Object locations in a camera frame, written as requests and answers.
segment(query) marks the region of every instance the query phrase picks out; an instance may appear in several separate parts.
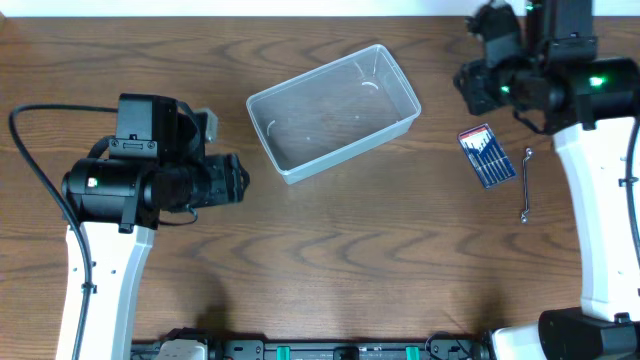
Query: wooden table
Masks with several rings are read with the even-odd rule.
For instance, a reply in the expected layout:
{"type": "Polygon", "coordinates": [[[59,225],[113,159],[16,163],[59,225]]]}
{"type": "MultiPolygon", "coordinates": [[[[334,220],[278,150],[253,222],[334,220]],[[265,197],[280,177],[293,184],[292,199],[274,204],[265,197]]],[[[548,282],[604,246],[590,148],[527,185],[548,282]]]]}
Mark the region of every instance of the wooden table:
{"type": "MultiPolygon", "coordinates": [[[[635,19],[599,19],[601,55],[640,57],[635,19]]],[[[476,118],[451,83],[481,56],[461,18],[9,19],[0,114],[21,103],[117,106],[162,94],[220,117],[208,152],[236,152],[245,201],[161,228],[138,299],[136,339],[197,326],[271,339],[411,338],[522,324],[576,306],[580,254],[569,189],[548,138],[507,109],[476,118]],[[267,157],[246,99],[371,44],[396,57],[422,103],[409,133],[293,186],[267,157]],[[457,143],[487,122],[520,179],[485,191],[457,143]]],[[[59,184],[113,115],[25,114],[18,128],[59,184]]],[[[65,222],[0,128],[0,358],[51,358],[66,288],[65,222]]]]}

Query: green strip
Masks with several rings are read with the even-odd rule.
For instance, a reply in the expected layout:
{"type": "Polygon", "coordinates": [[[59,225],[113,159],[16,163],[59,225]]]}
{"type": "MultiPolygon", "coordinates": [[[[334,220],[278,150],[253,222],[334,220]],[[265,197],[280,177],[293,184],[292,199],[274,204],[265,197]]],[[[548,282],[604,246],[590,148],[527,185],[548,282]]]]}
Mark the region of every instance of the green strip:
{"type": "Polygon", "coordinates": [[[420,360],[420,348],[417,346],[407,346],[407,360],[420,360]]]}
{"type": "Polygon", "coordinates": [[[290,359],[291,359],[291,349],[288,346],[278,346],[278,349],[276,350],[276,360],[290,360],[290,359]]]}

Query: metal wrench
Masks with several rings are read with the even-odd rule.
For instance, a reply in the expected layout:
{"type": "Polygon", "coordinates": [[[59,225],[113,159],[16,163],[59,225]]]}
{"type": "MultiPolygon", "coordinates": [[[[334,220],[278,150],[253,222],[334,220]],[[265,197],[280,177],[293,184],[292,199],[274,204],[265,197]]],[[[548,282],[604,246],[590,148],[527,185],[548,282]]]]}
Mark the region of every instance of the metal wrench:
{"type": "Polygon", "coordinates": [[[527,148],[524,152],[525,156],[522,160],[522,182],[524,184],[524,211],[520,215],[520,222],[526,224],[529,220],[527,214],[529,213],[529,190],[527,186],[527,161],[533,156],[533,150],[527,148]]]}

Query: empty container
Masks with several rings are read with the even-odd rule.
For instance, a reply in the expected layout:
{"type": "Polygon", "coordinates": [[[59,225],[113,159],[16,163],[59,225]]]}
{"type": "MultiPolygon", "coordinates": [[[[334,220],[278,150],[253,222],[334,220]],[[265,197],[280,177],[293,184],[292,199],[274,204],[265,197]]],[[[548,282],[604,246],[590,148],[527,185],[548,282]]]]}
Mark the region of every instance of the empty container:
{"type": "Polygon", "coordinates": [[[382,45],[255,94],[247,108],[287,184],[404,134],[422,109],[382,45]]]}

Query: white wall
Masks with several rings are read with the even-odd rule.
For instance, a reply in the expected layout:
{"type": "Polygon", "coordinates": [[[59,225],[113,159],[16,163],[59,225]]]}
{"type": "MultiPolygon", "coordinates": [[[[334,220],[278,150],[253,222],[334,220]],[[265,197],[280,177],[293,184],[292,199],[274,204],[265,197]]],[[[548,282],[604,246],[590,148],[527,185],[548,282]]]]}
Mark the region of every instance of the white wall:
{"type": "MultiPolygon", "coordinates": [[[[525,0],[510,0],[519,15],[525,0]]],[[[0,0],[6,16],[471,15],[486,0],[0,0]]],[[[596,15],[640,15],[640,0],[594,0],[596,15]]]]}

